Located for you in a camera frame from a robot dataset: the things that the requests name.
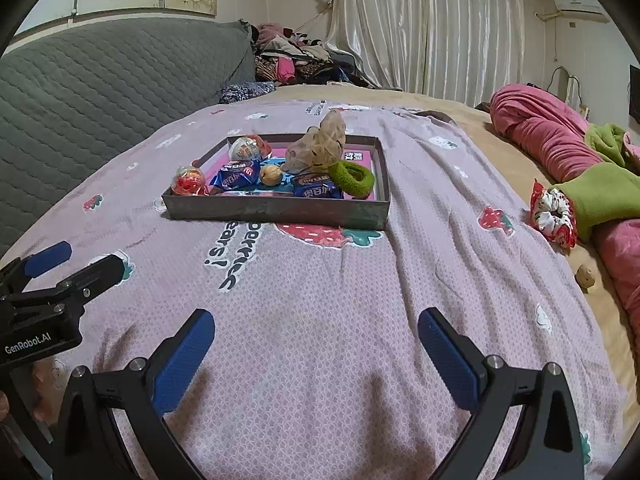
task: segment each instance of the television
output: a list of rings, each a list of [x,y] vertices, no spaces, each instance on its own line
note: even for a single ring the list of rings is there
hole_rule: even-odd
[[[640,123],[640,68],[630,65],[629,115]]]

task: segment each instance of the person's hand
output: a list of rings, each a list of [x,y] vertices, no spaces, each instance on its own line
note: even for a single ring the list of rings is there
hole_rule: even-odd
[[[33,409],[33,416],[37,420],[42,420],[44,422],[52,422],[54,418],[54,410],[50,400],[43,397],[44,393],[46,393],[49,388],[54,387],[53,376],[51,374],[51,363],[52,360],[50,359],[38,361],[33,365],[33,371],[31,372],[33,386],[40,395],[40,402]],[[0,422],[2,422],[8,415],[9,408],[9,400],[3,392],[0,392]]]

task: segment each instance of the tray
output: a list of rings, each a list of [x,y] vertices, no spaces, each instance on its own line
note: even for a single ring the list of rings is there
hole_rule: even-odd
[[[261,135],[274,152],[281,151],[302,136]],[[228,149],[240,137],[227,137],[194,161],[194,165],[209,177],[207,183],[216,168],[228,162]],[[358,157],[357,153],[369,156],[371,171],[376,176],[374,191],[366,200],[229,194],[183,196],[173,194],[170,187],[162,198],[169,216],[175,220],[240,220],[384,230],[389,212],[389,184],[382,144],[377,137],[347,135],[342,158],[353,160],[353,157]]]

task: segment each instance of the floral hair scrunchie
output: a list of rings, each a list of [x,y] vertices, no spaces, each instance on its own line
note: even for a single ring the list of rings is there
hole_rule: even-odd
[[[575,246],[574,208],[569,197],[559,189],[545,189],[537,180],[534,182],[529,223],[550,242],[565,249]]]

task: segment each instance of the blue gripper pad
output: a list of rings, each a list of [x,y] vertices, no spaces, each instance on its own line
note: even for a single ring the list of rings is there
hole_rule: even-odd
[[[29,256],[24,264],[24,273],[30,278],[37,278],[48,270],[65,263],[69,258],[71,258],[71,246],[67,242],[59,242]]]
[[[159,416],[175,410],[187,391],[216,333],[213,316],[198,309],[187,320],[191,327],[154,380],[153,407]]]
[[[420,342],[457,406],[461,410],[475,413],[480,399],[478,377],[431,310],[439,314],[437,309],[430,308],[423,310],[418,318]]]

